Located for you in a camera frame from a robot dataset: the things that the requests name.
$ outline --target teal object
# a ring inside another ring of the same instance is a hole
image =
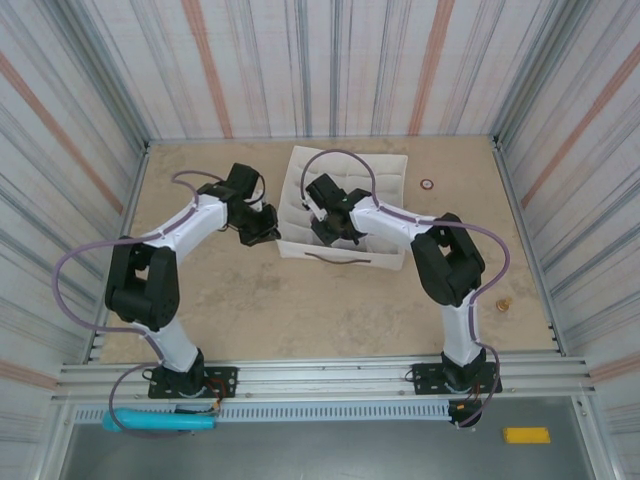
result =
[[[140,412],[129,408],[116,408],[116,417],[125,427],[134,430],[211,430],[215,419],[210,416],[185,413]],[[109,412],[102,418],[102,427],[110,432],[120,432]]]

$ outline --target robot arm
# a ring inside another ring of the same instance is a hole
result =
[[[485,264],[466,230],[418,222],[460,219],[450,213],[439,219],[421,217],[384,202],[380,208],[369,192],[356,189],[347,194],[326,174],[311,182],[306,192],[307,207],[315,217],[311,228],[325,245],[338,238],[357,244],[371,234],[413,252],[423,289],[441,306],[445,332],[442,361],[448,385],[452,391],[468,390],[486,359],[468,321],[469,301],[480,287]]]
[[[228,226],[247,246],[280,238],[275,208],[262,201],[263,192],[253,198],[259,178],[251,167],[236,163],[226,180],[198,190],[191,216],[190,204],[145,235],[160,233],[159,238],[113,250],[105,304],[154,340],[163,357],[161,376],[183,396],[198,395],[204,388],[204,359],[176,317],[178,266],[207,236]]]

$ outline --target wooden table surface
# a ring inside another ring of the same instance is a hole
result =
[[[484,226],[509,245],[512,264],[497,286],[479,299],[482,339],[498,350],[555,348],[502,183],[485,137],[219,142],[162,145],[152,150],[138,202],[133,235],[157,227],[189,201],[169,183],[182,169],[226,176],[234,162],[260,171],[269,202],[278,205],[294,145],[345,148],[358,153],[408,155],[405,208],[418,214],[457,214]],[[432,190],[420,181],[434,182]],[[189,178],[196,186],[202,178]],[[503,255],[482,235],[472,237],[487,264],[486,283]],[[232,231],[209,236],[179,271],[185,330],[208,360],[351,357],[439,353],[439,306],[424,293],[408,252],[401,271],[314,260],[281,259],[275,243],[240,245]],[[497,300],[512,297],[506,313]],[[110,324],[122,322],[112,316]],[[148,361],[153,352],[135,335],[109,334],[101,361]]]

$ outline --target fabric storage bin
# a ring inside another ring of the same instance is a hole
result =
[[[324,260],[339,264],[358,264],[370,267],[400,270],[404,261],[404,249],[374,235],[360,239],[360,244],[337,240],[325,247],[311,230],[312,213],[302,206],[300,175],[306,163],[321,150],[293,148],[278,207],[278,229],[282,239],[278,249],[282,258]],[[403,206],[406,155],[358,154],[370,166],[376,176],[376,193],[380,200],[396,207]],[[347,193],[355,188],[371,191],[371,179],[367,170],[354,158],[342,153],[329,153],[318,158],[307,171],[305,185],[327,173]]]

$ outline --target yellow sponge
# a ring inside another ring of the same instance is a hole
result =
[[[551,443],[545,427],[508,427],[503,430],[504,441],[514,444]]]

